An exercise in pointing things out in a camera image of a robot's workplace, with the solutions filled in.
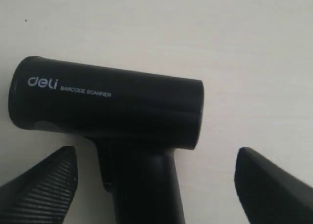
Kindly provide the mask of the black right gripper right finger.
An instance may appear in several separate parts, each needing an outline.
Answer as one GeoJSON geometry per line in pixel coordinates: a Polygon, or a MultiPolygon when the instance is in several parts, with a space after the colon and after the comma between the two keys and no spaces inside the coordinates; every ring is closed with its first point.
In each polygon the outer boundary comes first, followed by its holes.
{"type": "Polygon", "coordinates": [[[238,150],[234,186],[251,224],[313,222],[313,188],[252,148],[238,150]]]}

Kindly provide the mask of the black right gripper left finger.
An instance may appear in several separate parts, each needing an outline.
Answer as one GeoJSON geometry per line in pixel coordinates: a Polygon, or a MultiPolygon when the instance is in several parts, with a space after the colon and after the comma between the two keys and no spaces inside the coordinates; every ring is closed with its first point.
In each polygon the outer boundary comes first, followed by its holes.
{"type": "Polygon", "coordinates": [[[62,224],[78,187],[76,150],[64,146],[0,187],[2,224],[62,224]]]}

